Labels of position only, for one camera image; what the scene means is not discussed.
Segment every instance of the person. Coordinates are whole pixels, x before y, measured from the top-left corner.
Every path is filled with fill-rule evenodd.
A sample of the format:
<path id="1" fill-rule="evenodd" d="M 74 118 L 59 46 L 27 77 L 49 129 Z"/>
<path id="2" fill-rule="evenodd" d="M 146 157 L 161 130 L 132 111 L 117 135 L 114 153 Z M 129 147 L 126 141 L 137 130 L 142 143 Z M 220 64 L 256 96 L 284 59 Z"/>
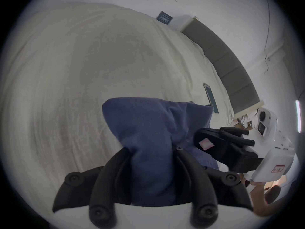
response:
<path id="1" fill-rule="evenodd" d="M 244 178 L 243 174 L 240 174 L 240 178 L 242 180 L 242 183 L 245 184 L 246 179 Z M 278 188 L 271 189 L 269 192 L 269 197 L 266 197 L 265 195 L 265 182 L 250 182 L 251 185 L 254 185 L 255 188 L 250 192 L 250 197 L 253 202 L 253 212 L 257 216 L 272 216 L 273 214 L 279 213 L 284 206 L 288 202 L 289 196 L 284 196 L 280 198 L 279 200 L 274 200 L 277 198 L 279 194 Z M 289 190 L 288 194 L 291 193 L 291 190 L 293 189 L 294 184 L 291 185 L 291 189 Z"/>

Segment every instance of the blue towel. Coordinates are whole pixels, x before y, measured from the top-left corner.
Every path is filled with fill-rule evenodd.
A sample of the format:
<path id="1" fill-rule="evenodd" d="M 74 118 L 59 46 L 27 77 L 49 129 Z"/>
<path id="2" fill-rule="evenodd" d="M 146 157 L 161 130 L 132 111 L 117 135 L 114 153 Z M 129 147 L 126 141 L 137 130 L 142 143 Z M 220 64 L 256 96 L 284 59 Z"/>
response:
<path id="1" fill-rule="evenodd" d="M 210 126 L 213 106 L 124 97 L 107 100 L 102 109 L 111 132 L 132 153 L 133 205 L 175 204 L 172 144 L 218 169 L 215 159 L 193 145 L 195 132 Z"/>

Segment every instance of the headboard panel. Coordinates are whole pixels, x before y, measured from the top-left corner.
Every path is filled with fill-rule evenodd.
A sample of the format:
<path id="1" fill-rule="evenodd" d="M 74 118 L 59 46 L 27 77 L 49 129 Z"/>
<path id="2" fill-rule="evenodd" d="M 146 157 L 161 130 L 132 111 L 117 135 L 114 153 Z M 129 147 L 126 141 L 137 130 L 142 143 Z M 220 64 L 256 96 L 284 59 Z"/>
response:
<path id="1" fill-rule="evenodd" d="M 204 51 L 230 97 L 234 113 L 260 102 L 254 85 L 232 50 L 196 18 L 182 31 Z"/>

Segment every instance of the mattress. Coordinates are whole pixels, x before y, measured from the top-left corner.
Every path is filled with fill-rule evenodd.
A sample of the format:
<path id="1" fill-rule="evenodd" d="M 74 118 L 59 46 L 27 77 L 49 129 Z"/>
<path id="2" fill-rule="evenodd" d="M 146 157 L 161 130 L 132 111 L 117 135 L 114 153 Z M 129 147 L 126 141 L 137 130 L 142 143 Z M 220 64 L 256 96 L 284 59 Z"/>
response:
<path id="1" fill-rule="evenodd" d="M 66 174 L 105 163 L 122 147 L 102 115 L 114 97 L 209 104 L 212 128 L 233 109 L 202 49 L 145 14 L 69 3 L 18 25 L 2 54 L 1 159 L 23 199 L 48 219 Z"/>

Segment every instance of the cable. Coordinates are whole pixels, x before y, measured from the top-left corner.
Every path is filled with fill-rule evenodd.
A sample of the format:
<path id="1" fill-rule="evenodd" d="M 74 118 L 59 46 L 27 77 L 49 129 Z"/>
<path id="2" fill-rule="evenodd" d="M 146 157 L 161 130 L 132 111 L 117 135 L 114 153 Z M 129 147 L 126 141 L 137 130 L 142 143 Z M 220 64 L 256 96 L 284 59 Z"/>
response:
<path id="1" fill-rule="evenodd" d="M 305 89 L 303 89 L 303 91 L 301 92 L 301 94 L 300 94 L 298 100 L 300 100 L 300 97 L 302 96 L 302 94 L 304 93 L 304 91 L 305 91 Z"/>
<path id="2" fill-rule="evenodd" d="M 267 41 L 268 41 L 268 36 L 269 36 L 269 29 L 270 29 L 270 7 L 269 7 L 269 1 L 267 0 L 267 4 L 268 4 L 268 15 L 269 15 L 269 22 L 268 22 L 268 33 L 267 33 L 267 38 L 266 38 L 266 43 L 265 43 L 265 49 L 264 49 L 264 51 L 265 51 L 265 55 L 266 55 L 266 57 L 265 57 L 265 64 L 267 65 L 267 70 L 265 71 L 265 73 L 269 70 L 269 66 L 268 66 L 268 64 L 267 64 L 267 62 L 266 62 L 266 58 L 267 58 L 267 54 L 266 54 L 266 46 L 267 46 Z"/>

